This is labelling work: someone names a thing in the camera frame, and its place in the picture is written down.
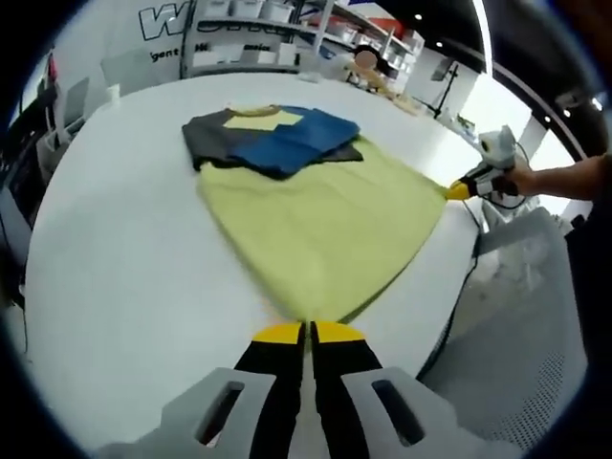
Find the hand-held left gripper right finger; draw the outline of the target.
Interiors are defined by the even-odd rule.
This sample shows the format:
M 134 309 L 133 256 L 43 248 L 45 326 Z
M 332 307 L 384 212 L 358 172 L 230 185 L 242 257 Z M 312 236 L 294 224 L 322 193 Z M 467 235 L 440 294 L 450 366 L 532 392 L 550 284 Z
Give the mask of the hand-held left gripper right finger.
M 316 407 L 333 458 L 518 458 L 519 447 L 460 427 L 454 407 L 399 367 L 384 367 L 352 327 L 311 328 Z

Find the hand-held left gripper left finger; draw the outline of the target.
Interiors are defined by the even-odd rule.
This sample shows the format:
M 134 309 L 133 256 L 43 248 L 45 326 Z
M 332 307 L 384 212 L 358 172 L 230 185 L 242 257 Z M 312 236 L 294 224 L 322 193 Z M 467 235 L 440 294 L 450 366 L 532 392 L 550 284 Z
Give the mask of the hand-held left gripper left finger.
M 158 427 L 100 458 L 286 458 L 300 410 L 303 325 L 258 332 L 232 368 L 219 367 L 164 406 Z

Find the person's right hand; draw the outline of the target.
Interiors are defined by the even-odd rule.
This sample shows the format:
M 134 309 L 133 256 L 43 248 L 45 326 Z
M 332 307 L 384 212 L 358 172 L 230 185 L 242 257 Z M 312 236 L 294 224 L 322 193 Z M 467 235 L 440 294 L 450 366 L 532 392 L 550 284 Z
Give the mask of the person's right hand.
M 536 173 L 527 165 L 516 163 L 504 171 L 502 191 L 511 196 L 536 195 Z

